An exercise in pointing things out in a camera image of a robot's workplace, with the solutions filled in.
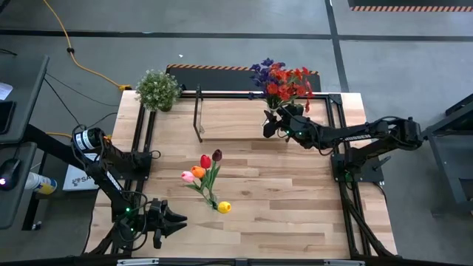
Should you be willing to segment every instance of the concrete floor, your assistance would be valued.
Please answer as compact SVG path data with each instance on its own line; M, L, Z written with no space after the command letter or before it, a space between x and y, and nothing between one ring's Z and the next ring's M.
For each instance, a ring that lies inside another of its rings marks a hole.
M345 0L332 3L339 34L473 35L471 13L355 13L348 10ZM69 30L330 34L324 0L50 0L50 4ZM12 1L0 14L0 29L60 28L41 1L23 0ZM289 67L317 69L324 92L341 91L331 40L81 37L72 42L83 65L118 83L136 84L147 69L163 69L167 64L249 66L272 57ZM51 75L97 100L120 101L116 88L75 67L62 37L0 35L0 47L24 56L48 54ZM341 41L348 85L351 92L362 94L367 119L413 116L423 129L472 92L470 49L472 42ZM52 84L82 123L93 123L117 109ZM41 89L32 122L51 132L69 133L75 125L47 86ZM111 117L99 126L112 132L113 124ZM389 155L392 159L383 172L399 254L409 259L472 264L473 217L434 218L430 214L449 194L429 144L415 152ZM0 232L0 260L80 254L93 202L93 197L51 201L42 207L46 217L41 231Z

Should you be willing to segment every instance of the orange tulip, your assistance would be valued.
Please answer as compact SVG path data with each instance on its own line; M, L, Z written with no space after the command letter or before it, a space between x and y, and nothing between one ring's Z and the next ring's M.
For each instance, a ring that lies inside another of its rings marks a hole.
M202 179L205 176L205 169L200 166L193 166L191 172L199 179Z

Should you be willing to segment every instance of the flower bouquet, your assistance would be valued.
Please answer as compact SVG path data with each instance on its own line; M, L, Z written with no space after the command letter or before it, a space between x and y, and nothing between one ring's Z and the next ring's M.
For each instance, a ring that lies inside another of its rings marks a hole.
M231 205L228 202L221 202L217 204L217 197L212 192L214 187L215 179L220 170L220 166L217 163L222 159L222 151L217 149L212 154L212 159L207 155L202 155L200 158L200 166L193 166L191 171L184 171L181 174L181 178L187 184L186 187L195 190L197 193L204 197L204 200L214 209L222 214L226 214L231 210Z
M302 67L302 71L284 69L285 66L286 64L282 62L274 63L274 60L268 58L251 67L254 71L251 79L262 89L262 98L265 99L271 113L301 96L307 97L305 111L309 112L309 99L313 96L310 82L307 80L309 71L305 67Z

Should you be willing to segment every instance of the wooden table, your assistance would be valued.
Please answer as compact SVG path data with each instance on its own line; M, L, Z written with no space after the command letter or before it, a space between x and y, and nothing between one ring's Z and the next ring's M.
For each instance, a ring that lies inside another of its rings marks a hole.
M347 125L365 122L361 95L346 93L342 99ZM255 126L261 130L265 108L257 100L205 99L201 124L206 134L218 136L215 131L221 131L225 137L199 143L192 126L194 104L195 100L182 99L170 112L157 113L151 150L160 150L163 156L153 162L143 191L149 198L168 199L174 212L188 217L188 226L163 239L160 250L153 248L149 238L133 256L349 258L340 192L333 182L328 157L304 150L292 140L264 139L260 131L255 135ZM123 151L131 149L139 105L134 92L123 93L112 137ZM248 129L231 127L231 121L242 123L239 115L252 120ZM324 103L314 100L307 115L317 123L328 124ZM146 123L143 126L140 147ZM200 156L211 155L215 149L223 151L223 160L214 193L219 200L232 204L229 214L211 210L180 179L182 171L199 165ZM360 183L360 193L367 224L387 249L396 253L381 192L373 184ZM110 201L100 192L86 250L95 248L111 228L109 206ZM359 229L355 226L354 230L361 250Z

